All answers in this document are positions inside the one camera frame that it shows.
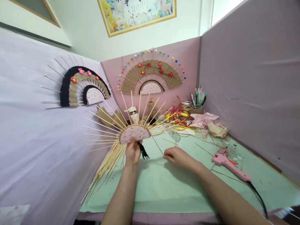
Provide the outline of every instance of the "craft supplies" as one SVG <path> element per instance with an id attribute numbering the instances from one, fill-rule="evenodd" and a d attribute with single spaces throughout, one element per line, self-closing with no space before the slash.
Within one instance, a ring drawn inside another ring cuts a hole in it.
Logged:
<path id="1" fill-rule="evenodd" d="M 224 123 L 220 120 L 207 121 L 210 134 L 214 137 L 224 138 L 227 135 L 229 128 L 222 124 Z"/>

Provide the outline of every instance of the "white wall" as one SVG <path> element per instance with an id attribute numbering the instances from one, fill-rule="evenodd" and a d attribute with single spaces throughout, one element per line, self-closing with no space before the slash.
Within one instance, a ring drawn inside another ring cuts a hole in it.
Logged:
<path id="1" fill-rule="evenodd" d="M 48 2 L 74 52 L 97 61 L 199 36 L 201 1 L 198 0 L 177 0 L 176 18 L 111 38 L 108 38 L 97 0 Z"/>
<path id="2" fill-rule="evenodd" d="M 0 22 L 71 46 L 61 28 L 9 0 L 0 1 Z"/>
<path id="3" fill-rule="evenodd" d="M 243 0 L 214 0 L 212 26 L 237 7 Z"/>

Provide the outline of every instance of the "black power cord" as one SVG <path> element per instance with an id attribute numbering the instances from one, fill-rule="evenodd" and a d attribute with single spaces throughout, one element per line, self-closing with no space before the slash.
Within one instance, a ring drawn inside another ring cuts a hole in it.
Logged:
<path id="1" fill-rule="evenodd" d="M 266 208 L 266 205 L 265 203 L 263 202 L 263 199 L 262 197 L 260 197 L 259 193 L 257 192 L 257 190 L 255 189 L 255 187 L 253 186 L 253 184 L 251 183 L 251 181 L 247 181 L 247 183 L 249 184 L 249 186 L 252 188 L 252 190 L 255 191 L 255 193 L 257 194 L 257 196 L 259 197 L 260 201 L 262 202 L 262 207 L 263 207 L 263 210 L 265 212 L 265 215 L 266 215 L 266 219 L 268 219 L 268 212 L 267 212 L 267 208 Z"/>

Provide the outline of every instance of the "picture frame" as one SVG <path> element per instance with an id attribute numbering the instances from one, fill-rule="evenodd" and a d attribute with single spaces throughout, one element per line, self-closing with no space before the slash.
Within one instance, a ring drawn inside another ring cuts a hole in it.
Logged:
<path id="1" fill-rule="evenodd" d="M 176 18 L 176 0 L 97 0 L 108 37 Z"/>

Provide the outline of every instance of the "pink backdrop board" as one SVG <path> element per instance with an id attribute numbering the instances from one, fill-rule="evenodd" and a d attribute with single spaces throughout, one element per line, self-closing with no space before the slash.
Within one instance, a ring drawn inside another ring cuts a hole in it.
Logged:
<path id="1" fill-rule="evenodd" d="M 200 65 L 206 109 L 298 180 L 299 21 L 298 0 L 249 0 L 203 35 Z"/>
<path id="2" fill-rule="evenodd" d="M 182 101 L 187 101 L 188 99 L 186 96 L 190 96 L 190 93 L 195 92 L 195 87 L 196 87 L 195 83 L 196 83 L 196 79 L 197 79 L 199 44 L 200 44 L 200 37 L 196 37 L 196 38 L 192 38 L 189 40 L 185 40 L 185 41 L 165 45 L 162 47 L 154 48 L 154 49 L 157 49 L 158 52 L 159 51 L 165 52 L 166 55 L 170 55 L 170 58 L 174 57 L 174 60 L 178 60 L 178 63 L 181 64 L 181 67 L 183 67 L 183 71 L 185 72 L 185 74 L 183 74 L 183 75 L 186 77 L 183 84 L 180 85 L 179 87 L 162 92 L 162 93 L 153 94 L 153 99 L 155 102 L 158 99 L 158 97 L 160 97 L 160 99 L 157 102 L 156 107 L 155 107 L 156 110 L 158 110 L 165 101 L 166 101 L 166 103 L 164 104 L 164 106 L 162 107 L 161 110 L 168 110 L 173 105 L 178 106 L 180 102 L 176 95 L 178 95 Z M 150 54 L 150 53 L 147 53 L 147 49 L 144 49 L 143 51 L 145 51 L 145 55 Z M 131 57 L 134 57 L 134 55 L 137 55 L 138 53 L 141 54 L 141 52 L 137 52 L 137 53 L 133 53 L 131 55 L 123 56 L 124 65 L 127 64 L 127 61 L 131 61 Z M 103 62 L 101 62 L 101 64 L 102 64 L 102 66 L 105 70 L 106 76 L 109 80 L 110 87 L 112 88 L 112 91 L 117 99 L 117 102 L 120 105 L 120 109 L 125 110 L 126 107 L 124 105 L 122 95 L 121 95 L 120 91 L 118 91 L 118 87 L 117 87 L 118 83 L 120 83 L 120 87 L 122 84 L 122 78 L 121 78 L 121 81 L 118 81 L 118 79 L 120 78 L 119 75 L 121 74 L 120 66 L 122 65 L 122 57 L 103 61 Z M 143 115 L 145 104 L 148 105 L 147 98 L 148 98 L 148 95 L 142 95 L 142 97 L 141 97 L 140 118 Z M 126 102 L 126 106 L 128 108 L 131 107 L 131 95 L 124 94 L 124 99 Z M 133 96 L 133 104 L 134 104 L 134 106 L 137 107 L 137 110 L 138 110 L 139 95 Z"/>

